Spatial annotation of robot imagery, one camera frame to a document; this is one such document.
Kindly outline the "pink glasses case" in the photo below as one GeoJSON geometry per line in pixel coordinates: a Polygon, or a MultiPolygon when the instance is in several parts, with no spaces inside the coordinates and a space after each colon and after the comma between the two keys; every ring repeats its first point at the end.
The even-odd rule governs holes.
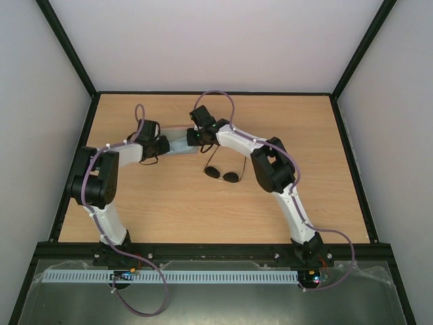
{"type": "Polygon", "coordinates": [[[162,128],[161,136],[166,136],[170,150],[165,156],[197,154],[199,147],[187,144],[187,130],[189,126],[162,128]]]}

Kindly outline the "light blue cleaning cloth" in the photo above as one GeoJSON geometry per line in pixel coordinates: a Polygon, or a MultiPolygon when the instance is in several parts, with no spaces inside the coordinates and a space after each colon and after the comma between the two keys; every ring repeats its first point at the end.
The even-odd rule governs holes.
{"type": "Polygon", "coordinates": [[[187,144],[187,138],[182,137],[169,142],[170,151],[168,154],[187,154],[191,147],[187,144]]]}

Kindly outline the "black round sunglasses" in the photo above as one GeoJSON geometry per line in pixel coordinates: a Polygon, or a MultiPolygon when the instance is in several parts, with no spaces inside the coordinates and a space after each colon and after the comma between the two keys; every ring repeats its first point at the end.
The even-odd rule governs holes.
{"type": "Polygon", "coordinates": [[[208,161],[206,162],[203,168],[204,174],[210,178],[222,180],[227,183],[239,183],[242,180],[246,170],[246,158],[244,158],[243,163],[237,166],[236,169],[233,166],[216,166],[212,163],[212,160],[218,152],[218,149],[219,147],[214,150],[214,152],[210,155],[208,161]]]}

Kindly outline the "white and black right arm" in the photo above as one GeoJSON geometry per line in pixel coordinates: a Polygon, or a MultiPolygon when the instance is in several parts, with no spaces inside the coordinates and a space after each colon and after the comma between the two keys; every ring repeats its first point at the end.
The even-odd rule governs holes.
{"type": "Polygon", "coordinates": [[[296,260],[303,265],[315,261],[323,241],[298,196],[296,165],[281,140],[250,135],[223,118],[217,121],[205,106],[193,109],[189,116],[194,127],[187,130],[187,143],[190,146],[227,147],[249,158],[259,186],[274,195],[289,225],[296,260]]]}

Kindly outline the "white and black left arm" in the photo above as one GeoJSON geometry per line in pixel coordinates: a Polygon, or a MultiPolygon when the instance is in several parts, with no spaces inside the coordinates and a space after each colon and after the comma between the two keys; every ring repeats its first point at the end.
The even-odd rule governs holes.
{"type": "Polygon", "coordinates": [[[102,148],[83,146],[78,150],[67,193],[88,212],[102,243],[120,246],[129,237],[114,204],[119,169],[147,159],[157,160],[169,151],[167,137],[160,134],[160,124],[149,120],[139,120],[136,132],[120,143],[102,148]]]}

